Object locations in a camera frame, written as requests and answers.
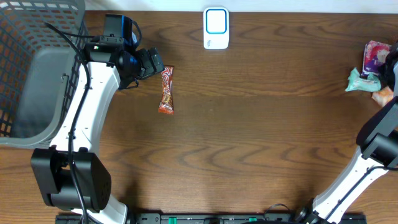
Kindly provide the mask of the orange tissue pack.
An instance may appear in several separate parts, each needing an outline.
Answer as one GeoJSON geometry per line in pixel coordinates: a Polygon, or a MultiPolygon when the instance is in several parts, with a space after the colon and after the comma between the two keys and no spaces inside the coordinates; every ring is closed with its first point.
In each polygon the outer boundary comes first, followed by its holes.
{"type": "Polygon", "coordinates": [[[393,91],[387,86],[380,91],[372,93],[371,98],[381,107],[384,107],[394,97],[393,91]]]}

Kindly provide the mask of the red purple noodle packet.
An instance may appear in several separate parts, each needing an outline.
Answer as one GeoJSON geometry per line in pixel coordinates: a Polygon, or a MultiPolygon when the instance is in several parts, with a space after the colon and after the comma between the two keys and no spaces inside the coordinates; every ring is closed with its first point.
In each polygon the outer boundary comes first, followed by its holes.
{"type": "Polygon", "coordinates": [[[391,45],[374,40],[369,41],[364,48],[361,76],[380,75],[379,68],[385,63],[391,45]]]}

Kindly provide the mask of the teal snack wrapper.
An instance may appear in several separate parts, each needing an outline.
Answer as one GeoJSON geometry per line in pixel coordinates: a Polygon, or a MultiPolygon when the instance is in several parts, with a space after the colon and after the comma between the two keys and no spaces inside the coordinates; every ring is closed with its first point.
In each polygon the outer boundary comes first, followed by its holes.
{"type": "Polygon", "coordinates": [[[348,77],[348,86],[345,92],[349,91],[366,91],[376,92],[381,90],[381,81],[379,77],[373,73],[362,77],[357,68],[352,69],[348,77]]]}

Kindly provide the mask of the red Top chocolate bar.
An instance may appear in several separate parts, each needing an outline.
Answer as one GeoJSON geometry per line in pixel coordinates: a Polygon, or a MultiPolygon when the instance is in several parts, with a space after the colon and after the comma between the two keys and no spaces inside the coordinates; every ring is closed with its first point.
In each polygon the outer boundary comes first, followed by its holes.
{"type": "Polygon", "coordinates": [[[172,77],[173,66],[165,66],[161,72],[162,77],[162,98],[159,104],[158,112],[164,114],[174,114],[174,103],[172,99],[172,77]]]}

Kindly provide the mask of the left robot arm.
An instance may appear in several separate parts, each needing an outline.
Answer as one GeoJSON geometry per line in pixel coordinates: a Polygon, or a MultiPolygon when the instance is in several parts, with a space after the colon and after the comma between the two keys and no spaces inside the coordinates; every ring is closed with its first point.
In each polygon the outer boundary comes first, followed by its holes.
{"type": "Polygon", "coordinates": [[[122,37],[99,36],[80,50],[75,95],[56,136],[30,160],[46,205],[82,216],[85,223],[127,223],[127,205],[111,195],[111,175],[100,161],[100,136],[117,90],[164,70],[158,50],[137,50],[122,37]]]}

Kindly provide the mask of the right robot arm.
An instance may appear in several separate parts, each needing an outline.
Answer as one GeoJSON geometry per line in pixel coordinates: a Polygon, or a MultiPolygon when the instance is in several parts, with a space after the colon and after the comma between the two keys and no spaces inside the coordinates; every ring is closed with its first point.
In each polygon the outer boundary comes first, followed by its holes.
{"type": "Polygon", "coordinates": [[[339,223],[367,187],[397,170],[397,44],[381,66],[381,80],[392,88],[392,99],[361,128],[354,156],[342,173],[296,213],[294,222],[339,223]]]}

